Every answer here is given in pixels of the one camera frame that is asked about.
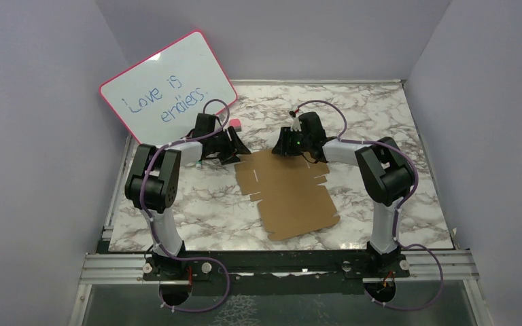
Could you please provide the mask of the brown cardboard box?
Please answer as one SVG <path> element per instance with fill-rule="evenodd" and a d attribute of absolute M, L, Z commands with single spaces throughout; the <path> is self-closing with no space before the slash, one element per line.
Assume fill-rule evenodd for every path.
<path fill-rule="evenodd" d="M 302 156 L 282 157 L 265 149 L 234 166 L 243 195 L 258 207 L 268 239 L 282 241 L 330 228 L 340 221 L 324 183 L 327 164 L 308 163 Z"/>

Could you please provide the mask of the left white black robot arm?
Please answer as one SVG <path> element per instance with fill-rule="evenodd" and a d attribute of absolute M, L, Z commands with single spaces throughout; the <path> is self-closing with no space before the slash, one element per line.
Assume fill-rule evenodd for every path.
<path fill-rule="evenodd" d="M 172 206 L 177 196 L 180 168 L 203 160 L 233 164 L 250 150 L 238 136 L 239 128 L 220 128 L 219 117 L 200 113 L 185 139 L 159 149 L 140 144 L 133 157 L 124 195 L 147 221 L 153 239 L 151 267 L 176 279 L 186 272 L 184 242 L 175 226 Z"/>

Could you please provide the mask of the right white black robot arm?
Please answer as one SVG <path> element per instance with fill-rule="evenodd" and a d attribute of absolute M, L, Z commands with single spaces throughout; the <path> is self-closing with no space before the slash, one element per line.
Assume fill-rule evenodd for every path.
<path fill-rule="evenodd" d="M 312 163 L 342 163 L 356 166 L 370 199 L 374 202 L 373 227 L 366 244 L 365 267 L 373 276 L 382 276 L 398 260 L 397 226 L 399 209 L 417 184 L 413 165 L 391 137 L 377 141 L 350 141 L 329 137 L 315 112 L 298 115 L 281 128 L 272 153 L 278 156 L 309 154 Z"/>

